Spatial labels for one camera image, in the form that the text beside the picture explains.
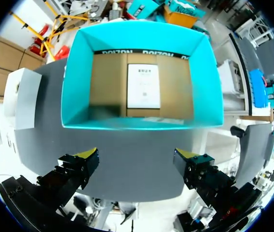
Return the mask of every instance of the white box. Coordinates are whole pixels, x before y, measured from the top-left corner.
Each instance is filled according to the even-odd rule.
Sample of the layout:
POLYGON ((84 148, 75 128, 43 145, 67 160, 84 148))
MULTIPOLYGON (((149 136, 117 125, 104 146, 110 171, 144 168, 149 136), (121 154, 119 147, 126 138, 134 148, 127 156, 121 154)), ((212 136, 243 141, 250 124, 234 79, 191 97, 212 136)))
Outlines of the white box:
POLYGON ((4 116, 16 130, 34 128, 41 75, 23 68, 8 75, 3 98, 4 116))
POLYGON ((160 81, 157 65, 128 65, 127 108, 161 108, 160 81))

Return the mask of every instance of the teal box lid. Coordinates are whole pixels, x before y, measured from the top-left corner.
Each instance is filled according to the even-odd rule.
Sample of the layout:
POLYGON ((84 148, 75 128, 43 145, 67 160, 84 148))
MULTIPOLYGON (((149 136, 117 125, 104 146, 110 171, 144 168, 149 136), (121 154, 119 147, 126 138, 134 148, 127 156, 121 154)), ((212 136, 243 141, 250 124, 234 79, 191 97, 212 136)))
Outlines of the teal box lid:
POLYGON ((77 32, 62 86, 63 127, 94 130, 186 130, 221 126, 223 115, 223 94, 216 60, 204 34, 173 24, 137 20, 98 24, 77 32), (125 36, 131 39, 124 40, 123 34, 114 33, 115 31, 125 31, 125 36), (176 123, 172 120, 164 122, 160 118, 148 117, 89 119, 94 54, 122 53, 134 49, 151 50, 151 54, 154 51, 164 51, 159 54, 174 57, 176 54, 183 54, 186 57, 191 73, 192 119, 184 118, 181 123, 178 120, 176 123))
POLYGON ((179 12, 198 18, 203 18, 206 12, 198 9, 195 5, 186 0, 165 0, 165 4, 172 12, 179 12))
POLYGON ((127 12, 135 18, 145 19, 149 17, 159 7, 152 0, 134 0, 127 12))

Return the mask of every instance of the gray table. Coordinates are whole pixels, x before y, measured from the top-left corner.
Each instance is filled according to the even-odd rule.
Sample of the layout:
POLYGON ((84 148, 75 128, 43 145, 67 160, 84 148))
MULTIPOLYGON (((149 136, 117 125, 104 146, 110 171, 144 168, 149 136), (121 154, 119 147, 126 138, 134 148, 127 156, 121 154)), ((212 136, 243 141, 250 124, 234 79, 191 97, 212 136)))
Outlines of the gray table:
POLYGON ((37 97, 35 128, 17 130, 22 163, 38 175, 57 165, 63 154, 93 147, 100 164, 80 191, 96 198, 146 202, 179 196, 183 180, 172 164, 174 148, 192 148, 190 130, 72 130, 61 125, 61 88, 66 59, 36 70, 43 75, 37 97))

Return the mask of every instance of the floor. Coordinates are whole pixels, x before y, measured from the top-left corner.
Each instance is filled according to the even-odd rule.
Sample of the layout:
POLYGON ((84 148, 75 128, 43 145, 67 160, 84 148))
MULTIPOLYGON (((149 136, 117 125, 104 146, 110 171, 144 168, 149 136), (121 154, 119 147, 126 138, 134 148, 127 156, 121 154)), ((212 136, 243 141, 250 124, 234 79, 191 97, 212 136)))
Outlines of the floor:
MULTIPOLYGON (((220 43, 230 33, 224 25, 215 20, 216 14, 207 10, 206 16, 204 16, 203 22, 212 37, 212 45, 220 43)), ((54 54, 60 50, 62 45, 71 46, 76 35, 76 31, 66 33, 60 37, 60 42, 55 45, 54 54)), ((225 123, 222 129, 228 130, 230 126, 236 124, 236 117, 225 117, 225 123)), ((200 136, 196 136, 196 144, 200 143, 203 139, 203 131, 200 136)), ((234 157, 234 151, 237 147, 238 140, 232 137, 226 137, 223 135, 217 135, 209 132, 207 137, 207 143, 205 152, 216 159, 216 163, 224 163, 231 160, 234 157)), ((7 169, 7 162, 10 159, 0 160, 0 171, 9 173, 9 175, 17 175, 16 168, 10 165, 7 169)), ((0 173, 0 182, 7 179, 5 173, 0 173)), ((158 231, 158 232, 172 232, 173 221, 177 214, 187 209, 190 201, 195 197, 196 192, 189 190, 186 186, 183 186, 182 194, 176 198, 157 201, 140 203, 138 208, 138 219, 134 221, 134 231, 158 231)), ((131 221, 128 221, 120 226, 120 222, 123 220, 122 216, 110 215, 107 219, 106 225, 112 230, 117 232, 127 232, 131 230, 131 221)))

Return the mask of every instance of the black branded strip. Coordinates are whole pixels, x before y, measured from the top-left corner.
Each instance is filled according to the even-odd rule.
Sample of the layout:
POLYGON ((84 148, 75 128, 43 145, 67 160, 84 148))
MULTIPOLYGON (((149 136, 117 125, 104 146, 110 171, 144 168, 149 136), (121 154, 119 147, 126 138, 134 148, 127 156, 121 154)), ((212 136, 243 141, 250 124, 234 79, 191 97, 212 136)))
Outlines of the black branded strip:
POLYGON ((137 17, 140 12, 143 10, 143 8, 145 8, 144 5, 140 5, 139 8, 136 10, 136 12, 133 14, 134 17, 137 17))
POLYGON ((181 59, 189 59, 189 56, 175 53, 175 52, 167 52, 167 51, 159 51, 159 50, 149 50, 149 49, 109 49, 109 50, 100 50, 95 51, 94 54, 126 54, 126 53, 141 53, 141 54, 149 54, 149 55, 162 55, 168 57, 177 57, 181 59))

